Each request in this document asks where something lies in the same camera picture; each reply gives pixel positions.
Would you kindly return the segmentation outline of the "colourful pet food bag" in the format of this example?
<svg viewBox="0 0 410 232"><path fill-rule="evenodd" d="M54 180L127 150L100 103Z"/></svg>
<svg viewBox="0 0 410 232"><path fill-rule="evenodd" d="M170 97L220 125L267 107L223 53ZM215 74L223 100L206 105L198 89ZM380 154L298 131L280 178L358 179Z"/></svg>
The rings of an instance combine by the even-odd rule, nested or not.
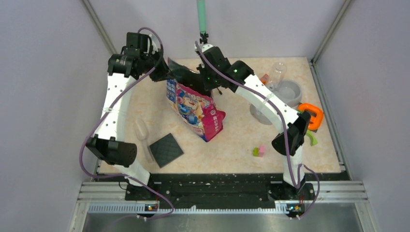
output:
<svg viewBox="0 0 410 232"><path fill-rule="evenodd" d="M226 113L216 107L198 72L168 58L173 79L167 80L167 99L182 121L205 142L223 130Z"/></svg>

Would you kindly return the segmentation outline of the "clear plastic scoop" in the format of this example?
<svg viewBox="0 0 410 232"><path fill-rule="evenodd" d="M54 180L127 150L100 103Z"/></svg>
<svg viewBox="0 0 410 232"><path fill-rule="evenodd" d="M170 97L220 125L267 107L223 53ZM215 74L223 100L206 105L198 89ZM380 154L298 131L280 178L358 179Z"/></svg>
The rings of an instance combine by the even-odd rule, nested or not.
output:
<svg viewBox="0 0 410 232"><path fill-rule="evenodd" d="M144 150L144 154L148 163L152 163L154 161L151 149L148 144L148 130L146 127L145 122L141 118L137 118L134 122L134 131L136 134L137 139L142 143L142 147Z"/></svg>

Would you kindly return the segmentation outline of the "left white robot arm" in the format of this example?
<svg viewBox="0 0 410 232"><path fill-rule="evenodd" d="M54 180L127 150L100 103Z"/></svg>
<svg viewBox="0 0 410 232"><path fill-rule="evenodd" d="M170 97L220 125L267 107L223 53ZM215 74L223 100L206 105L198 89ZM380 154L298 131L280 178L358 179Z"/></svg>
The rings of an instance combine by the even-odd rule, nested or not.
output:
<svg viewBox="0 0 410 232"><path fill-rule="evenodd" d="M154 196L155 187L148 182L150 172L137 159L137 145L125 141L127 111L137 83L147 76L154 82L163 81L169 73L158 35L128 32L121 52L108 60L101 119L84 145L98 159L118 169L144 200Z"/></svg>

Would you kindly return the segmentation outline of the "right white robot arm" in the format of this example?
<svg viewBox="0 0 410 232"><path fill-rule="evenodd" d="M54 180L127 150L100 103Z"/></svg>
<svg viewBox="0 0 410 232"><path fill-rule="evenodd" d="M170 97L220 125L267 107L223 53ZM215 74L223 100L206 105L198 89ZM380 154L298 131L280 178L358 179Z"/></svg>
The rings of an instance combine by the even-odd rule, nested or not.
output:
<svg viewBox="0 0 410 232"><path fill-rule="evenodd" d="M310 120L309 113L300 113L279 99L254 70L241 60L230 63L217 46L195 43L201 64L197 67L206 90L223 87L255 106L277 129L273 148L284 156L283 192L289 199L303 193L302 148Z"/></svg>

